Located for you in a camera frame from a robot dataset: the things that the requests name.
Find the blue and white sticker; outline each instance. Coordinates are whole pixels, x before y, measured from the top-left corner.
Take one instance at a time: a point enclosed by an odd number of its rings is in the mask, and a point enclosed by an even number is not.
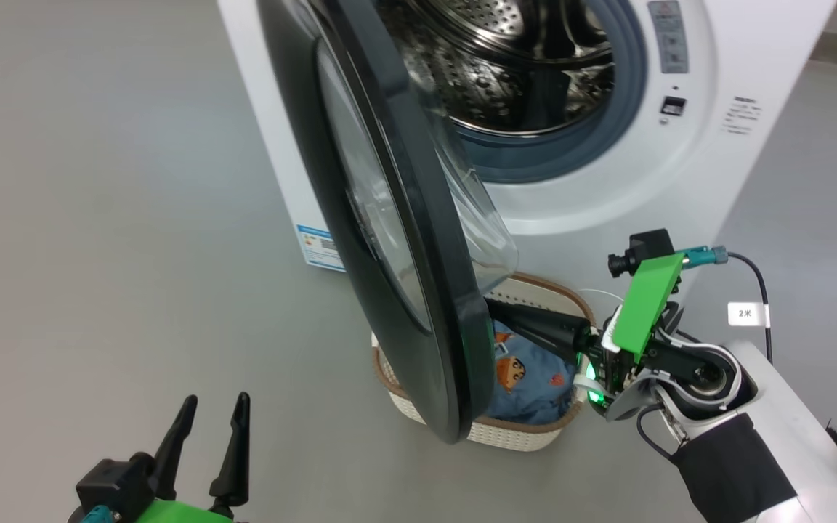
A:
[[[338,248],[335,247],[335,241],[331,239],[328,231],[298,224],[296,229],[299,231],[299,244],[302,245],[302,255],[305,256],[306,264],[344,272]]]

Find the stainless steel drum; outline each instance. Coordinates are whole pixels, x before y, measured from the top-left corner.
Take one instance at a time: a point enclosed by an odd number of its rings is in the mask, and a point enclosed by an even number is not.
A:
[[[381,0],[419,85],[468,129],[538,136],[591,115],[613,89],[605,34],[579,0]]]

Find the black sleeve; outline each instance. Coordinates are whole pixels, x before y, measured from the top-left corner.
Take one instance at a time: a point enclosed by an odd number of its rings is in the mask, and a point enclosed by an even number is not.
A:
[[[673,461],[708,523],[738,523],[796,497],[748,414],[690,441]]]

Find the green panel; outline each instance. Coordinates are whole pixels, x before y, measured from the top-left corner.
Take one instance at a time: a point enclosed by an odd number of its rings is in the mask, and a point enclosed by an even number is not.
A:
[[[684,253],[645,259],[631,279],[631,287],[625,295],[622,312],[615,322],[612,341],[635,354],[635,362],[641,359],[644,345],[660,317],[667,298],[684,265]]]
[[[180,502],[154,500],[137,523],[234,523],[225,516]]]

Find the teal connector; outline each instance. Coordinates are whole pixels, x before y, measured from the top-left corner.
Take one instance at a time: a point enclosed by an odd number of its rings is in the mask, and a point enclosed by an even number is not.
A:
[[[700,265],[721,265],[728,262],[728,253],[721,245],[713,248],[706,246],[685,248],[677,252],[684,254],[684,271]]]

